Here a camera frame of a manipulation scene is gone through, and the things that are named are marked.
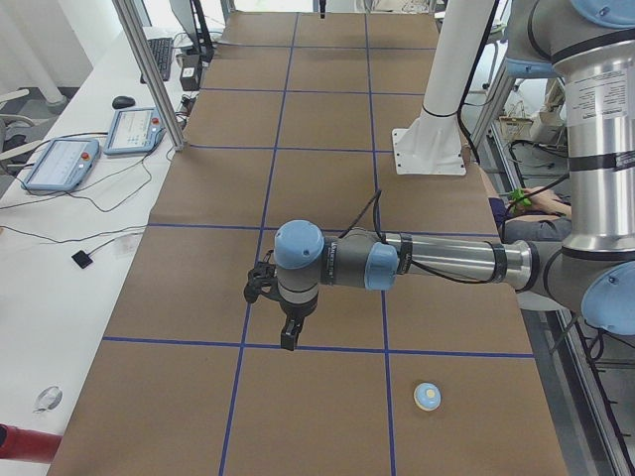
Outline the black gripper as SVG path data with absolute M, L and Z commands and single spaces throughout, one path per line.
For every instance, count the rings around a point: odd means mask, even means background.
M 280 308 L 286 315 L 285 324 L 281 330 L 280 347 L 284 350 L 295 351 L 302 333 L 305 319 L 317 308 L 318 297 L 303 303 L 293 303 L 285 299 L 280 301 Z

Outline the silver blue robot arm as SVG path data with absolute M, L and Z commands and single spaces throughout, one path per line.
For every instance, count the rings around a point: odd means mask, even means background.
M 512 244 L 381 235 L 324 237 L 294 220 L 276 233 L 273 297 L 294 350 L 322 285 L 390 289 L 408 273 L 467 284 L 506 283 L 551 298 L 591 325 L 634 331 L 634 5 L 630 1 L 517 1 L 514 63 L 548 61 L 565 80 L 571 233 L 562 244 Z

